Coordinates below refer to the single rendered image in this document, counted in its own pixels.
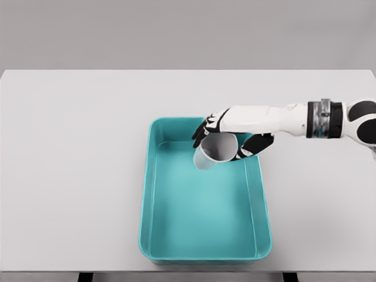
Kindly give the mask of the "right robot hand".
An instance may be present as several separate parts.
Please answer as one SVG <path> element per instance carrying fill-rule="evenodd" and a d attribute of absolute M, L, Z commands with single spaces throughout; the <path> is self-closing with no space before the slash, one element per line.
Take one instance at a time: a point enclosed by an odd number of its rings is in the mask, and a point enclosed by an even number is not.
<path fill-rule="evenodd" d="M 192 136 L 193 148 L 199 147 L 211 133 L 233 133 L 251 136 L 239 147 L 232 161 L 259 154 L 274 143 L 274 135 L 266 127 L 259 129 L 262 115 L 256 115 L 252 106 L 232 106 L 212 113 L 198 126 Z"/>

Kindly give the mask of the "white paper cup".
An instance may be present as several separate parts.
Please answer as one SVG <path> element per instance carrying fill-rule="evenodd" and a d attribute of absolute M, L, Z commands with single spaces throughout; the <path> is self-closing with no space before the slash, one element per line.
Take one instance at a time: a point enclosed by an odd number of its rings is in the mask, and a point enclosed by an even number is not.
<path fill-rule="evenodd" d="M 196 148 L 193 163 L 200 170 L 231 161 L 238 150 L 238 141 L 232 133 L 211 133 Z"/>

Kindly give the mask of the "teal plastic basket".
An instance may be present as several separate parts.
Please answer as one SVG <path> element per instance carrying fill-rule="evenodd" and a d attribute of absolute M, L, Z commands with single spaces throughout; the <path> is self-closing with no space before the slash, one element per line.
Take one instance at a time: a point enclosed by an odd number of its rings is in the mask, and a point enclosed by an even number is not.
<path fill-rule="evenodd" d="M 249 265 L 273 240 L 258 156 L 199 170 L 192 135 L 202 118 L 149 126 L 139 249 L 161 265 Z"/>

